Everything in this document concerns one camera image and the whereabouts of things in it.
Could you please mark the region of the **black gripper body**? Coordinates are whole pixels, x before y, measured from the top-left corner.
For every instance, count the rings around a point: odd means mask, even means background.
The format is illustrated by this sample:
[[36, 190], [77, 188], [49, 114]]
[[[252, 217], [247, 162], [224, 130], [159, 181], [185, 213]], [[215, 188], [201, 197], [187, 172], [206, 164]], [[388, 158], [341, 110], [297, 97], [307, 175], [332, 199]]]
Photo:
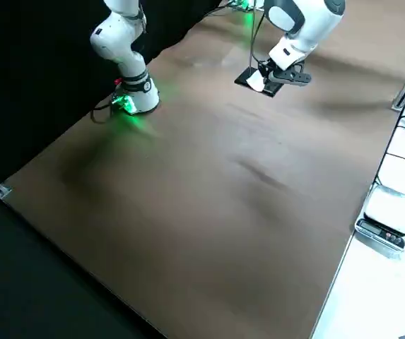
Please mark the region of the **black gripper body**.
[[280, 83], [280, 80], [274, 73], [280, 74], [281, 69], [276, 65], [273, 60], [266, 60], [261, 62], [261, 75], [264, 79], [264, 84], [267, 83]]

